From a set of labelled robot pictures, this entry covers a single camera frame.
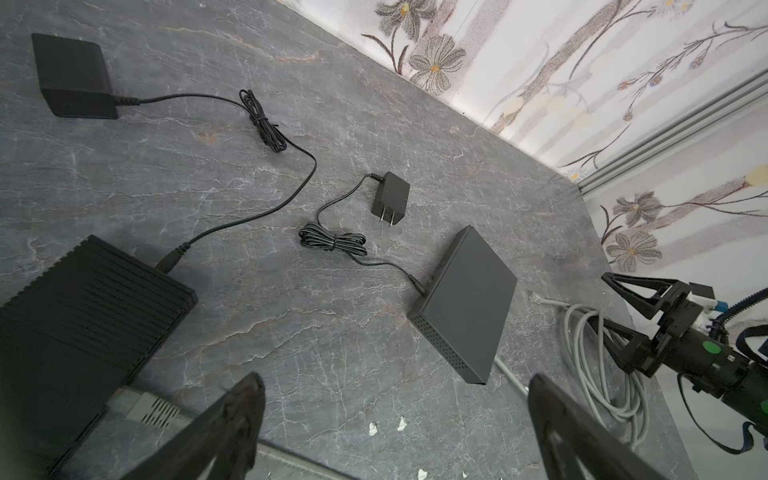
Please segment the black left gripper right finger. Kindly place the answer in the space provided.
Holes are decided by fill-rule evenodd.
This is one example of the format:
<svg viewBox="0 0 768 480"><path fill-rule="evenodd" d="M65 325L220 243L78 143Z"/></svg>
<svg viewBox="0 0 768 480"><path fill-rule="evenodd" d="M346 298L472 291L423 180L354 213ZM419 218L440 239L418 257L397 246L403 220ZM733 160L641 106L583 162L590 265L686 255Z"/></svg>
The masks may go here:
<svg viewBox="0 0 768 480"><path fill-rule="evenodd" d="M550 479L661 479L547 376L529 382L528 410Z"/></svg>

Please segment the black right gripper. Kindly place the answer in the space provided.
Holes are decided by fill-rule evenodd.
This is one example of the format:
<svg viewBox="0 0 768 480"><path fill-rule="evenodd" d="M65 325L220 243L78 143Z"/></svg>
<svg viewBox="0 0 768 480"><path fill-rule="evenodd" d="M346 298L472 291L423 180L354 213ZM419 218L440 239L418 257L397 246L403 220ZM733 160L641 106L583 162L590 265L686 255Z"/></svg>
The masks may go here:
<svg viewBox="0 0 768 480"><path fill-rule="evenodd" d="M626 374L655 375L661 365L677 373L700 374L708 352L705 332L694 327L717 304L711 286L613 272L601 279L646 319L662 312L652 341L648 336L600 316L588 320L615 364Z"/></svg>

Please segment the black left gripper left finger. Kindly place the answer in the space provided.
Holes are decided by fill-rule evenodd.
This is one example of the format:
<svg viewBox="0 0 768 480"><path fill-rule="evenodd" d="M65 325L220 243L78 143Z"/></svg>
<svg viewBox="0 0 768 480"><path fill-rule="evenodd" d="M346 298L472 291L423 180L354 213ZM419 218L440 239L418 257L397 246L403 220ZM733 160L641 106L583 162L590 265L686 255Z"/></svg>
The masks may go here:
<svg viewBox="0 0 768 480"><path fill-rule="evenodd" d="M252 372L124 477L243 479L255 464L265 407L263 379Z"/></svg>

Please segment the grey network switch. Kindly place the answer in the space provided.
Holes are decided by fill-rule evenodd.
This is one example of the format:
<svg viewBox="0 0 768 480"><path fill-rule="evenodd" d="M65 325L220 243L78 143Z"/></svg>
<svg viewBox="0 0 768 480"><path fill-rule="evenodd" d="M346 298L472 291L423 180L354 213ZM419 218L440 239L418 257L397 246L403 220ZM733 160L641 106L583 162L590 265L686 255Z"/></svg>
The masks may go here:
<svg viewBox="0 0 768 480"><path fill-rule="evenodd" d="M468 384L488 382L517 278L471 225L453 238L408 320Z"/></svg>

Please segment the black ribbed network switch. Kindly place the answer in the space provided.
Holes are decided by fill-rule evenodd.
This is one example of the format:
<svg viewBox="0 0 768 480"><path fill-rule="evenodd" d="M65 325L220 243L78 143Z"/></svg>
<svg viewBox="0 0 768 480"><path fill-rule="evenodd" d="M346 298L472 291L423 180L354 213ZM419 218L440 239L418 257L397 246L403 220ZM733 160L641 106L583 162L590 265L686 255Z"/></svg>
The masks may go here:
<svg viewBox="0 0 768 480"><path fill-rule="evenodd" d="M91 235L1 308L1 405L26 472L55 477L197 303Z"/></svg>

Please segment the black power adapter with cable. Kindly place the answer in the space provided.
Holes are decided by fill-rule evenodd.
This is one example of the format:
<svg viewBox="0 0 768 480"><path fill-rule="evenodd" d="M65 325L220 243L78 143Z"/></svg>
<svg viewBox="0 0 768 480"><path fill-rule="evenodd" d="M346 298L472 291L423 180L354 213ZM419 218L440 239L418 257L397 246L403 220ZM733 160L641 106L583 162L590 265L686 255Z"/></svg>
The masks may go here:
<svg viewBox="0 0 768 480"><path fill-rule="evenodd" d="M55 35L31 35L39 90L50 111L57 117L77 119L117 119L120 107L138 107L165 101L195 98L224 102L243 110L262 143L274 153L292 147L312 161L312 168L296 190L277 206L264 212L212 227L175 247L155 266L162 273L171 272L196 242L222 230L271 216L288 206L314 177L318 161L306 149L284 135L271 122L263 106L250 89L239 91L232 100L205 93L174 93L151 98L119 96L113 92L108 67L101 47L93 42Z"/></svg>

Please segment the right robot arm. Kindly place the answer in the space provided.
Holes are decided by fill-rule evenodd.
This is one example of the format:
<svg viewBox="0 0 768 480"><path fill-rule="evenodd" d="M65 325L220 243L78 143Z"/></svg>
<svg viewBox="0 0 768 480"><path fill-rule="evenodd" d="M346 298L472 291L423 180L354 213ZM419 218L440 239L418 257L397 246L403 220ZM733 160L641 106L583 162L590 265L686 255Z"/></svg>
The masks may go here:
<svg viewBox="0 0 768 480"><path fill-rule="evenodd" d="M594 331L616 333L608 353L626 374L652 377L665 365L697 392L707 393L742 415L743 445L721 450L740 455L754 447L753 432L767 435L767 360L746 343L765 336L765 326L749 327L731 347L723 339L725 325L737 314L767 299L765 289L729 307L710 286L680 280L637 277L608 272L602 280L643 317L655 316L658 330L648 337L609 320L592 320Z"/></svg>

